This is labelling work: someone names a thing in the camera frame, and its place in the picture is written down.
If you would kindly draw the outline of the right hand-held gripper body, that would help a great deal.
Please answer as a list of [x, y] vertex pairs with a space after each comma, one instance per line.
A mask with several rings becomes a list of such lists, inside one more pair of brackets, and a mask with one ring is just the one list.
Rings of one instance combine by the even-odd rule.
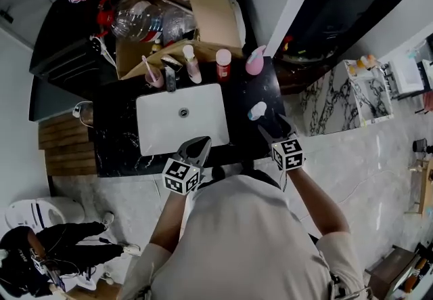
[[304, 152], [298, 138], [271, 144], [271, 156], [282, 171], [298, 169], [304, 164]]

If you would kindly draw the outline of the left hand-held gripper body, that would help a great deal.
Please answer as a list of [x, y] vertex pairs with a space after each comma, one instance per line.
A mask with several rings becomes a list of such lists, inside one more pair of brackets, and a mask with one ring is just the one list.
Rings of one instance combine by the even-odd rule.
[[204, 161], [200, 158], [182, 158], [173, 155], [168, 158], [163, 172], [164, 187], [172, 192], [188, 195], [202, 182]]

